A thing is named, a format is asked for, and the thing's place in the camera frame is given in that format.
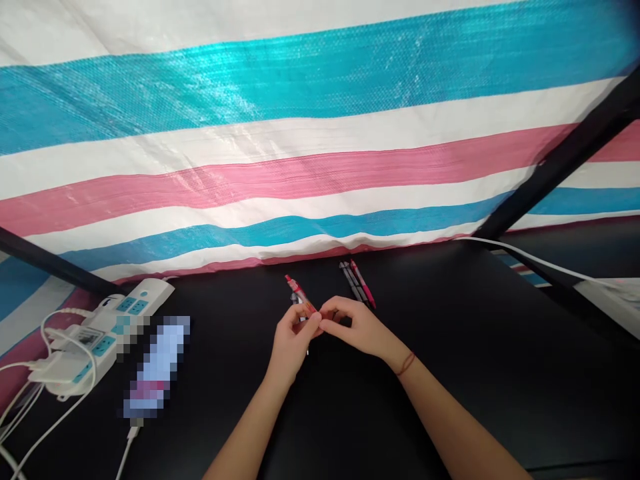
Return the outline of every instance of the white wire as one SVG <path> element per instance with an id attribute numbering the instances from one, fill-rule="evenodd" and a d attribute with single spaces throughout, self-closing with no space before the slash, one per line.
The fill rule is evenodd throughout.
<path id="1" fill-rule="evenodd" d="M 115 476 L 115 480 L 120 480 L 120 476 L 122 475 L 122 470 L 125 468 L 125 462 L 127 461 L 127 455 L 129 454 L 129 449 L 131 448 L 131 444 L 133 443 L 133 437 L 127 439 L 127 446 L 125 447 L 125 452 L 122 455 L 122 460 L 120 461 L 120 468 L 118 468 L 118 474 Z"/>
<path id="2" fill-rule="evenodd" d="M 0 371 L 6 370 L 11 367 L 32 367 L 32 366 L 33 366 L 33 362 L 16 362 L 16 363 L 10 363 L 8 365 L 4 365 L 0 367 Z"/>
<path id="3" fill-rule="evenodd" d="M 484 242 L 484 243 L 490 243 L 492 245 L 499 245 L 500 247 L 504 247 L 504 248 L 508 248 L 510 250 L 513 250 L 514 252 L 518 252 L 520 255 L 531 259 L 535 262 L 540 263 L 541 265 L 544 265 L 546 267 L 561 271 L 562 273 L 566 273 L 568 275 L 572 275 L 574 277 L 580 278 L 582 280 L 589 280 L 595 283 L 600 283 L 602 285 L 606 285 L 608 287 L 617 287 L 617 285 L 615 285 L 614 283 L 610 283 L 608 281 L 605 280 L 600 280 L 600 279 L 595 279 L 593 277 L 590 277 L 588 275 L 583 275 L 582 273 L 578 273 L 578 272 L 574 272 L 573 270 L 569 270 L 566 269 L 564 267 L 559 267 L 558 265 L 548 262 L 546 260 L 542 260 L 538 257 L 535 257 L 534 255 L 525 252 L 524 250 L 520 250 L 519 248 L 513 247 L 511 245 L 509 245 L 508 243 L 503 243 L 503 242 L 498 242 L 496 240 L 487 240 L 487 239 L 481 239 L 481 238 L 477 238 L 477 237 L 458 237 L 455 238 L 454 240 L 474 240 L 474 241 L 479 241 L 479 242 Z"/>
<path id="4" fill-rule="evenodd" d="M 60 309 L 60 310 L 52 311 L 50 314 L 48 314 L 42 320 L 42 322 L 40 322 L 40 336 L 42 337 L 43 342 L 45 342 L 45 345 L 47 346 L 47 352 L 49 356 L 51 356 L 51 344 L 49 343 L 49 340 L 47 340 L 47 336 L 45 334 L 45 324 L 47 320 L 49 320 L 56 313 L 75 313 L 76 315 L 82 315 L 84 318 L 93 316 L 93 312 L 90 312 L 88 310 L 75 309 L 75 308 Z"/>
<path id="5" fill-rule="evenodd" d="M 58 425 L 60 425 L 60 423 L 62 422 L 62 420 L 64 420 L 65 418 L 67 418 L 68 414 L 70 414 L 73 410 L 75 410 L 75 408 L 80 405 L 82 403 L 82 400 L 84 400 L 85 398 L 87 398 L 87 395 L 91 393 L 91 390 L 93 390 L 94 386 L 95 386 L 95 376 L 96 376 L 96 371 L 95 371 L 95 357 L 93 356 L 92 352 L 86 348 L 86 346 L 84 346 L 82 343 L 78 342 L 78 340 L 71 338 L 70 336 L 66 335 L 65 333 L 62 333 L 60 331 L 56 331 L 56 330 L 52 330 L 49 329 L 49 334 L 50 335 L 56 335 L 58 337 L 64 338 L 64 340 L 70 341 L 73 344 L 75 344 L 76 346 L 80 347 L 82 350 L 84 350 L 84 352 L 89 356 L 89 361 L 91 362 L 91 386 L 89 387 L 89 389 L 87 390 L 87 392 L 82 395 L 82 397 L 80 397 L 80 399 L 74 403 L 71 408 L 69 408 L 69 410 L 67 410 L 66 412 L 64 412 L 64 414 L 62 415 L 62 417 L 58 418 L 58 420 L 49 427 L 49 429 L 44 432 L 44 434 L 42 434 L 42 436 L 31 446 L 31 448 L 28 450 L 28 452 L 25 454 L 24 458 L 22 458 L 20 464 L 18 465 L 18 468 L 16 469 L 16 472 L 13 474 L 13 476 L 11 477 L 11 480 L 16 480 L 18 478 L 18 475 L 20 474 L 20 472 L 22 471 L 22 467 L 25 466 L 26 461 L 28 460 L 28 458 L 31 456 L 31 454 L 33 453 L 33 451 L 37 448 L 38 445 L 40 445 L 40 443 L 42 443 L 42 441 L 47 438 L 48 434 L 50 434 L 54 428 L 56 428 Z"/>
<path id="6" fill-rule="evenodd" d="M 16 469 L 18 468 L 18 462 L 15 461 L 12 454 L 10 454 L 8 450 L 4 448 L 2 445 L 0 445 L 0 455 L 4 457 L 4 459 L 7 461 L 7 463 L 12 468 L 12 470 L 16 471 Z M 18 473 L 18 478 L 19 480 L 27 480 L 27 478 L 24 476 L 22 472 Z"/>
<path id="7" fill-rule="evenodd" d="M 20 398 L 20 396 L 22 396 L 23 392 L 27 389 L 27 387 L 31 384 L 30 381 L 27 381 L 22 388 L 20 388 L 20 390 L 18 391 L 18 393 L 15 394 L 15 397 L 13 398 L 13 400 L 11 400 L 11 403 L 9 404 L 9 406 L 5 409 L 4 413 L 2 414 L 2 417 L 0 417 L 0 428 L 2 428 L 2 424 L 4 424 L 5 422 L 5 418 L 7 418 L 7 415 L 9 414 L 9 412 L 11 411 L 11 409 L 13 408 L 13 404 L 18 400 L 18 398 Z"/>
<path id="8" fill-rule="evenodd" d="M 0 437 L 0 443 L 3 443 L 7 438 L 9 438 L 10 434 L 12 434 L 12 432 L 16 429 L 18 424 L 20 424 L 20 422 L 22 422 L 22 420 L 27 416 L 27 414 L 29 413 L 29 410 L 31 410 L 31 407 L 35 404 L 35 402 L 38 401 L 38 398 L 40 397 L 40 394 L 44 389 L 45 389 L 45 385 L 43 383 L 41 383 L 40 386 L 38 386 L 38 388 L 34 389 L 35 394 L 32 395 L 31 398 L 25 402 L 20 412 L 18 412 L 15 418 L 7 426 L 7 429 L 5 430 L 4 434 L 2 434 L 2 436 Z"/>

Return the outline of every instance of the pen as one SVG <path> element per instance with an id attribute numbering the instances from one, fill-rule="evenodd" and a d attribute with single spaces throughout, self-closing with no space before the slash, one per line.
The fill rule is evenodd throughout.
<path id="1" fill-rule="evenodd" d="M 293 290 L 293 292 L 298 296 L 298 298 L 302 300 L 302 303 L 305 304 L 305 306 L 307 307 L 307 310 L 309 310 L 311 313 L 317 312 L 315 307 L 311 304 L 311 302 L 305 295 L 304 290 L 302 290 L 302 288 L 300 288 L 300 285 L 298 285 L 298 282 L 296 282 L 296 280 L 292 279 L 288 275 L 285 275 L 285 278 L 287 279 L 287 284 L 290 286 L 291 290 Z"/>
<path id="2" fill-rule="evenodd" d="M 298 298 L 298 296 L 295 294 L 295 292 L 293 292 L 291 294 L 291 303 L 294 304 L 294 305 L 297 305 L 298 303 L 302 303 L 302 300 L 300 298 Z M 305 320 L 306 320 L 306 318 L 301 317 L 299 324 L 304 322 Z"/>
<path id="3" fill-rule="evenodd" d="M 358 290 L 358 293 L 360 294 L 360 298 L 362 298 L 362 303 L 364 303 L 366 306 L 369 307 L 369 300 L 367 299 L 367 296 L 365 295 L 365 292 L 362 290 L 362 287 L 360 286 L 360 282 L 358 281 L 358 279 L 355 277 L 355 275 L 351 271 L 351 267 L 349 266 L 349 262 L 345 262 L 345 270 L 347 271 L 348 276 L 350 276 L 353 284 L 355 285 L 355 288 Z"/>
<path id="4" fill-rule="evenodd" d="M 369 290 L 369 287 L 367 286 L 367 284 L 365 283 L 364 278 L 362 278 L 362 274 L 360 274 L 360 269 L 358 268 L 358 266 L 355 264 L 355 262 L 353 261 L 353 259 L 351 259 L 351 268 L 353 269 L 353 271 L 355 272 L 355 274 L 358 276 L 358 279 L 360 280 L 360 285 L 362 285 L 362 288 L 364 288 L 365 293 L 367 294 L 367 298 L 369 299 L 369 301 L 371 302 L 371 304 L 373 305 L 373 308 L 376 308 L 375 306 L 375 300 L 373 299 L 373 295 L 371 294 L 371 290 Z"/>
<path id="5" fill-rule="evenodd" d="M 345 274 L 345 277 L 347 278 L 347 281 L 349 282 L 349 286 L 351 287 L 351 291 L 353 292 L 355 298 L 358 301 L 363 301 L 363 298 L 360 296 L 360 292 L 358 292 L 358 289 L 355 287 L 355 284 L 354 284 L 353 280 L 351 279 L 351 276 L 347 273 L 348 263 L 347 262 L 340 262 L 339 266 L 342 269 L 342 272 Z"/>

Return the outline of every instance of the white stripe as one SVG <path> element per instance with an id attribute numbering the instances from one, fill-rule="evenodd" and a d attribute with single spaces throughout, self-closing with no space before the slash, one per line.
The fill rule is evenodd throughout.
<path id="1" fill-rule="evenodd" d="M 0 321 L 0 355 L 38 328 L 42 319 L 56 310 L 72 291 L 73 285 L 49 277 L 32 296 Z"/>
<path id="2" fill-rule="evenodd" d="M 582 215 L 532 215 L 530 213 L 523 216 L 511 230 L 522 230 L 529 228 L 548 227 L 550 225 L 564 225 L 565 223 L 573 223 L 577 221 L 598 220 L 614 217 L 630 217 L 632 215 L 640 215 L 640 210 L 620 211 L 620 212 L 604 212 L 604 213 L 585 213 Z"/>
<path id="3" fill-rule="evenodd" d="M 640 187 L 640 152 L 638 161 L 586 162 L 560 187 L 566 188 L 634 188 Z"/>
<path id="4" fill-rule="evenodd" d="M 177 269 L 196 269 L 212 262 L 226 262 L 232 260 L 242 260 L 247 258 L 285 258 L 292 255 L 307 255 L 324 252 L 335 247 L 344 246 L 356 248 L 358 245 L 366 243 L 372 247 L 402 247 L 414 245 L 416 243 L 430 242 L 443 237 L 450 237 L 458 234 L 470 234 L 478 228 L 484 220 L 474 223 L 455 225 L 443 230 L 428 232 L 402 233 L 379 237 L 366 233 L 357 233 L 348 237 L 336 239 L 328 235 L 316 235 L 307 237 L 291 243 L 274 245 L 272 247 L 243 247 L 241 245 L 227 245 L 191 251 L 178 257 L 167 260 L 158 260 L 142 265 L 113 265 L 96 270 L 94 273 L 106 280 L 114 281 L 121 278 L 138 275 L 140 273 L 157 273 Z"/>
<path id="5" fill-rule="evenodd" d="M 509 0 L 3 0 L 0 66 L 296 35 Z"/>
<path id="6" fill-rule="evenodd" d="M 586 105 L 606 95 L 620 80 L 353 117 L 223 125 L 14 153 L 2 158 L 0 199 L 110 175 L 158 175 L 320 153 L 412 149 L 575 123 L 588 113 Z"/>
<path id="7" fill-rule="evenodd" d="M 515 169 L 460 183 L 382 187 L 304 199 L 252 198 L 210 209 L 167 207 L 123 215 L 66 231 L 31 235 L 27 240 L 60 254 L 106 247 L 194 225 L 236 228 L 288 215 L 314 219 L 334 215 L 364 215 L 381 210 L 464 205 L 512 190 L 528 176 L 530 170 Z"/>

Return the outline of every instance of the wrist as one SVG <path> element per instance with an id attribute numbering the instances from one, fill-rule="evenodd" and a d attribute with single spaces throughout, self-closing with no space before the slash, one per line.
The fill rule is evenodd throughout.
<path id="1" fill-rule="evenodd" d="M 286 395 L 293 385 L 294 380 L 295 376 L 293 378 L 288 378 L 288 376 L 286 375 L 278 374 L 271 369 L 267 369 L 265 378 L 262 380 L 262 385 L 264 385 L 270 391 L 283 393 L 284 395 Z"/>
<path id="2" fill-rule="evenodd" d="M 380 356 L 382 360 L 393 370 L 398 373 L 402 369 L 402 365 L 411 354 L 411 350 L 399 338 L 394 338 L 384 355 Z"/>

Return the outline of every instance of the red bracelet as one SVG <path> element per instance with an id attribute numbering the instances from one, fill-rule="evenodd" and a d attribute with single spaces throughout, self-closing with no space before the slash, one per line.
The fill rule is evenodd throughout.
<path id="1" fill-rule="evenodd" d="M 402 368 L 400 369 L 400 372 L 396 373 L 396 375 L 399 377 L 400 375 L 402 375 L 404 372 L 407 371 L 407 369 L 411 366 L 411 364 L 413 363 L 413 359 L 415 358 L 415 353 L 411 352 L 409 354 L 409 356 L 406 358 L 406 360 L 404 362 L 402 362 Z"/>

